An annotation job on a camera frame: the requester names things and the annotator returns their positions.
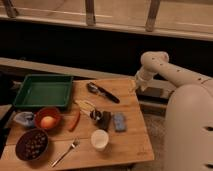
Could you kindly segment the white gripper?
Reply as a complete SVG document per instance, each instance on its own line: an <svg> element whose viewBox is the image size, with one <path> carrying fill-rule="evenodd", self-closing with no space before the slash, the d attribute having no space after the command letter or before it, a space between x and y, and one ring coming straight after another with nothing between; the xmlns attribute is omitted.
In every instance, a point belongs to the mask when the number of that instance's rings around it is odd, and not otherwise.
<svg viewBox="0 0 213 171"><path fill-rule="evenodd" d="M136 88L140 88L142 91L145 91L148 87L148 82L153 78L153 74L146 70L144 67L141 67L135 74L135 84Z"/></svg>

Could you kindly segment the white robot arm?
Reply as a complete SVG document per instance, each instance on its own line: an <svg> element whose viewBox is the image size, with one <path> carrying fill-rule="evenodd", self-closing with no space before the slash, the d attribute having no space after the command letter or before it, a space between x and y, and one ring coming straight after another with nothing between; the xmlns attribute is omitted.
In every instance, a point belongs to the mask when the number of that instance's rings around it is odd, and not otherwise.
<svg viewBox="0 0 213 171"><path fill-rule="evenodd" d="M213 171L213 77L171 64L163 51L143 53L141 65L137 88L157 74L176 86L166 108L164 171Z"/></svg>

